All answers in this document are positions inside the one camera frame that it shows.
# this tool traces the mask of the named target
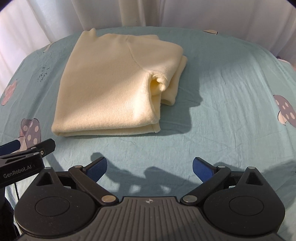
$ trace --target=gray ribbed plate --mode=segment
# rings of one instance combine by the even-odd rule
[[[23,235],[19,240],[45,239]],[[48,239],[48,241],[55,240],[283,241],[276,234],[253,239],[224,234],[209,225],[199,209],[182,205],[175,197],[125,197],[116,206],[103,207],[94,221],[78,233],[63,238]]]

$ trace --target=mushroom print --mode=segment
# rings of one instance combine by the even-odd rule
[[[15,80],[11,85],[6,87],[6,89],[4,91],[4,98],[2,100],[1,105],[5,105],[7,103],[7,101],[12,96],[16,86],[17,86],[17,81]]]
[[[296,113],[291,104],[283,96],[274,95],[274,98],[280,109],[278,113],[279,122],[286,125],[288,121],[292,126],[296,127]]]
[[[41,142],[40,123],[37,119],[23,119],[20,127],[20,136],[25,137],[27,148]]]

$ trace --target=folded garment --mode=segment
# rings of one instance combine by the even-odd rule
[[[60,136],[159,132],[186,65],[181,46],[121,34],[79,37],[63,72],[52,132]]]

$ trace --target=white curtain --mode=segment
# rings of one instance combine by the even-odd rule
[[[213,29],[296,66],[296,9],[286,0],[13,0],[0,12],[0,94],[31,52],[91,28]]]

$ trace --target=bed sheet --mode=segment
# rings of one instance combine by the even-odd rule
[[[259,45],[221,34],[164,27],[97,30],[98,36],[106,33],[157,34],[184,48],[188,62],[176,103],[161,106],[161,131],[116,137],[57,137],[51,132],[59,82],[77,33],[21,63],[1,97],[0,144],[24,135],[27,145],[52,138],[57,147],[44,162],[56,171],[105,156],[108,170],[98,183],[119,198],[180,198],[201,183],[192,171],[196,156],[234,170],[255,166],[286,207],[279,234],[296,240],[296,128],[288,120],[279,122],[273,97],[280,95],[296,107],[292,67]],[[17,183],[20,196],[34,177]],[[15,206],[13,185],[6,188],[6,197]]]

